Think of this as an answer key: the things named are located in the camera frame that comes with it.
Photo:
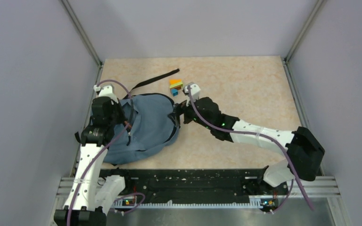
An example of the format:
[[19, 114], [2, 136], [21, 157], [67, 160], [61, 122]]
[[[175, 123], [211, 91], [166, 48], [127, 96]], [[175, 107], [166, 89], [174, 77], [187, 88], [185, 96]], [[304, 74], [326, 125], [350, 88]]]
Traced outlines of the colourful sticky note stack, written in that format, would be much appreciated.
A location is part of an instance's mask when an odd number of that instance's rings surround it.
[[179, 91], [183, 89], [183, 81], [177, 80], [177, 79], [171, 79], [169, 80], [169, 90], [172, 94], [172, 96], [177, 96], [179, 94]]

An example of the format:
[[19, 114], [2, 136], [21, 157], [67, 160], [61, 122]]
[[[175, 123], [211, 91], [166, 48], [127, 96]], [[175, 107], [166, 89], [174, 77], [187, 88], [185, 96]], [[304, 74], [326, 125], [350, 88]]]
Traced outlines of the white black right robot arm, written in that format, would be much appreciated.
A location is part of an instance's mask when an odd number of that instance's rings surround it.
[[185, 124], [195, 122], [204, 126], [218, 140], [255, 145], [285, 155], [284, 161], [266, 166], [258, 177], [257, 187], [263, 194], [270, 194], [292, 179], [314, 181], [320, 171], [325, 150], [306, 127], [290, 131], [257, 126], [222, 113], [209, 97], [193, 104], [175, 104], [171, 116], [179, 122], [180, 115], [184, 116]]

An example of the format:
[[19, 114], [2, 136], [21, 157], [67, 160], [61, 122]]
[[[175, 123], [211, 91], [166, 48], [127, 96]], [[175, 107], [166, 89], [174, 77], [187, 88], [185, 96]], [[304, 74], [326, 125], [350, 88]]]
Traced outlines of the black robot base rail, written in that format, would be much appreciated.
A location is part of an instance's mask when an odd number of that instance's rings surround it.
[[288, 193], [286, 183], [273, 188], [260, 180], [261, 174], [261, 169], [104, 169], [99, 176], [124, 177], [121, 194], [143, 193], [144, 204], [249, 203], [255, 195]]

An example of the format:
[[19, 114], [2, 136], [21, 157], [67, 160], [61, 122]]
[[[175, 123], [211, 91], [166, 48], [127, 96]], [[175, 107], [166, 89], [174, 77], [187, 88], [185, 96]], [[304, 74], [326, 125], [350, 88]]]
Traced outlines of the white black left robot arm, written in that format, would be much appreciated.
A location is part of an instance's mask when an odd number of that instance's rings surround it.
[[116, 97], [95, 98], [91, 110], [90, 122], [78, 140], [80, 160], [72, 188], [63, 207], [53, 216], [58, 226], [104, 226], [116, 197], [132, 190], [132, 181], [122, 176], [109, 176], [97, 189], [108, 149], [129, 125]]

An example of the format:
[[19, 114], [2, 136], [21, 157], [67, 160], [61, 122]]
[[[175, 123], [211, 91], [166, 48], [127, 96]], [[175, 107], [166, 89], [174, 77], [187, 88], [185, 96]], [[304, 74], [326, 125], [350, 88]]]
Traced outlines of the blue grey student backpack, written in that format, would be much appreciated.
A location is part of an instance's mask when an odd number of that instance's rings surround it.
[[[114, 80], [107, 80], [113, 86]], [[123, 165], [149, 158], [159, 153], [165, 146], [177, 139], [179, 128], [168, 118], [172, 112], [174, 100], [161, 93], [132, 95], [126, 90], [126, 96], [118, 98], [127, 118], [133, 110], [132, 128], [114, 142], [108, 149], [104, 162]], [[81, 133], [75, 133], [79, 143]]]

